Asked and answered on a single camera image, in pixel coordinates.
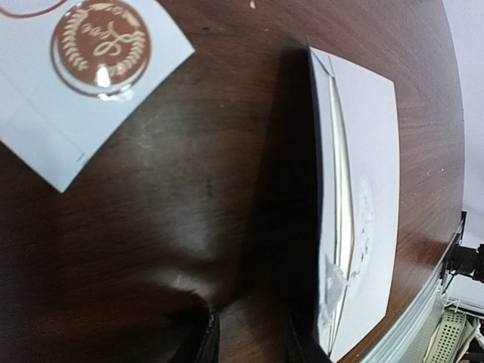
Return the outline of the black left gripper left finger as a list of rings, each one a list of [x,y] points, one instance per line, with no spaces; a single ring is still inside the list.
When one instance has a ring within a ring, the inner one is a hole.
[[[191,362],[219,363],[220,320],[219,313],[213,307],[206,307],[203,310],[196,333]]]

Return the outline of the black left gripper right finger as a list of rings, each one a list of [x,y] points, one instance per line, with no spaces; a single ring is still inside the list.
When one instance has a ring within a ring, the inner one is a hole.
[[[323,349],[316,343],[309,329],[295,313],[287,315],[285,327],[286,362],[331,363]]]

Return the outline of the grey envelope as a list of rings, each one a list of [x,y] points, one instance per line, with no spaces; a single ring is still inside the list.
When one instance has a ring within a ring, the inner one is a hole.
[[[358,64],[309,49],[318,178],[318,302],[315,339],[339,361],[384,318],[396,257],[400,149],[393,82]],[[336,79],[349,156],[354,248],[349,280],[336,261],[330,78]]]

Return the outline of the white sticker sheet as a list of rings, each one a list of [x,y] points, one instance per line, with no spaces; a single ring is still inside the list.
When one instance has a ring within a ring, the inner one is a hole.
[[[2,143],[65,191],[193,52],[156,1],[3,1]]]

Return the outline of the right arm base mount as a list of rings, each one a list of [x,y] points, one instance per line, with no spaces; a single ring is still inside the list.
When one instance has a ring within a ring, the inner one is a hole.
[[[443,271],[451,275],[462,275],[483,282],[483,244],[478,247],[463,245],[467,212],[461,212],[461,223],[451,242],[443,262]]]

